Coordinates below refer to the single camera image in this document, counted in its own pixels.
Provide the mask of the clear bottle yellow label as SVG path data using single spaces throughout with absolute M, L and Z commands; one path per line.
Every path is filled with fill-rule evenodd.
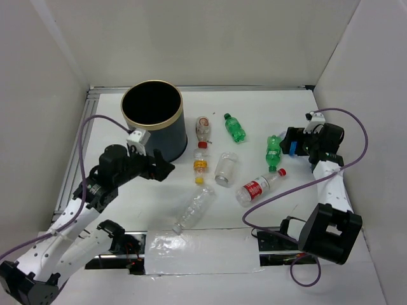
M 204 183 L 205 174 L 208 169 L 207 150 L 197 148 L 194 150 L 193 157 L 194 157 L 193 170 L 195 173 L 195 183 L 198 185 L 202 185 Z

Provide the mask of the large crushed clear bottle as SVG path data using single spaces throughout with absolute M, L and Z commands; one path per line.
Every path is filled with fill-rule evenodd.
M 199 187 L 178 213 L 172 231 L 180 235 L 184 230 L 194 228 L 215 199 L 216 193 L 211 186 Z

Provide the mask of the clear wide plastic jar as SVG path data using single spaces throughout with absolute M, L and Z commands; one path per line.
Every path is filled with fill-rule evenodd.
M 214 180 L 223 187 L 229 187 L 234 178 L 234 171 L 238 163 L 238 156 L 234 152 L 224 152 L 217 163 Z

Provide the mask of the clear bottle red label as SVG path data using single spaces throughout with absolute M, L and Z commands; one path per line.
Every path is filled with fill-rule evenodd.
M 251 180 L 236 192 L 236 200 L 243 207 L 248 207 L 253 201 L 275 191 L 285 179 L 287 172 L 279 168 L 274 172 L 267 172 Z

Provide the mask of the crushed blue label bottle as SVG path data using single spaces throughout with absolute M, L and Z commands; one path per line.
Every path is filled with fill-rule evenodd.
M 286 131 L 282 132 L 280 135 L 280 149 L 282 154 L 294 156 L 296 155 L 297 138 L 296 132 L 293 128 L 288 128 Z

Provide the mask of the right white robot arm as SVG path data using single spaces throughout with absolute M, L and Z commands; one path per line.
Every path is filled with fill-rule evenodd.
M 292 227 L 278 233 L 284 249 L 299 243 L 303 252 L 344 264 L 362 228 L 362 217 L 353 212 L 343 183 L 343 158 L 337 154 L 344 129 L 331 123 L 307 128 L 289 127 L 280 143 L 283 154 L 307 156 L 317 184 L 317 205 L 300 234 Z

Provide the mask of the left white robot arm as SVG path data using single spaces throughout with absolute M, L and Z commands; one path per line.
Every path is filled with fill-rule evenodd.
M 80 233 L 136 177 L 165 180 L 175 166 L 157 149 L 152 156 L 114 144 L 105 148 L 62 215 L 16 261 L 1 263 L 1 286 L 20 304 L 51 304 L 68 279 L 96 255 L 125 248 L 125 229 L 105 220 L 86 238 Z

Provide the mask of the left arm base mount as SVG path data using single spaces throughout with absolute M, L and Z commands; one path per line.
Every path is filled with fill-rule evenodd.
M 95 256 L 85 270 L 124 270 L 130 275 L 144 275 L 146 231 L 128 231 L 113 251 Z

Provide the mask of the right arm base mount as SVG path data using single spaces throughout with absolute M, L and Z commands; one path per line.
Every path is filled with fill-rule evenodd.
M 288 266 L 295 259 L 300 258 L 298 264 L 315 264 L 314 258 L 298 250 L 298 246 L 285 239 L 273 236 L 270 233 L 252 229 L 252 237 L 257 239 L 259 248 L 260 266 Z

